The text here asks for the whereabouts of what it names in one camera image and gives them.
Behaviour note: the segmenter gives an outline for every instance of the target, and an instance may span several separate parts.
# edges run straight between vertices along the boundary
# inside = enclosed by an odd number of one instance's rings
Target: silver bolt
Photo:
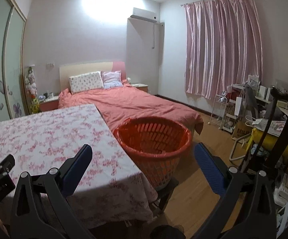
[[[237,172],[238,172],[237,168],[234,167],[234,166],[229,167],[228,170],[229,170],[231,173],[237,173]]]
[[[22,173],[21,173],[21,178],[25,178],[25,177],[27,177],[27,175],[28,175],[27,172],[22,172]]]
[[[50,171],[49,171],[50,174],[56,174],[57,173],[57,169],[56,168],[52,168]]]
[[[265,171],[261,170],[261,171],[259,171],[259,175],[266,177],[267,173]]]

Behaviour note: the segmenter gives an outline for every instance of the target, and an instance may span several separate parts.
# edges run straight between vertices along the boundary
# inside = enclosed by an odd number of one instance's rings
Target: red floral pattern
[[[93,104],[43,112],[0,122],[0,162],[12,154],[14,183],[23,171],[44,174],[89,144],[93,159],[75,193],[68,197],[73,212],[93,228],[110,221],[150,220],[148,202],[157,193],[114,138]],[[0,217],[9,224],[14,191],[0,204]],[[47,215],[56,217],[44,197]]]

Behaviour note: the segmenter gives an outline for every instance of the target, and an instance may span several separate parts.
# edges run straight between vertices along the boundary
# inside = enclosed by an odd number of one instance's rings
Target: flower decal
[[[0,81],[0,92],[2,94],[4,94],[4,87],[3,87],[3,82],[2,81]]]
[[[19,103],[17,103],[17,105],[13,104],[13,110],[15,112],[15,114],[14,114],[15,118],[21,117],[22,111],[20,109],[20,104]]]

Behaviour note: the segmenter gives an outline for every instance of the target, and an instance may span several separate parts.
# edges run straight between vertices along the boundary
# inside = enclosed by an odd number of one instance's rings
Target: floral pillow
[[[115,72],[102,72],[104,89],[121,87],[121,70]]]
[[[104,88],[100,71],[84,73],[77,76],[70,76],[69,80],[72,94],[87,90]]]

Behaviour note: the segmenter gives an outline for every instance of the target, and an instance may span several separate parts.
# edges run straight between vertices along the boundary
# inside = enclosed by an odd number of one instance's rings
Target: laundry basket
[[[180,157],[191,151],[191,132],[161,117],[128,119],[114,136],[156,190],[168,184]]]

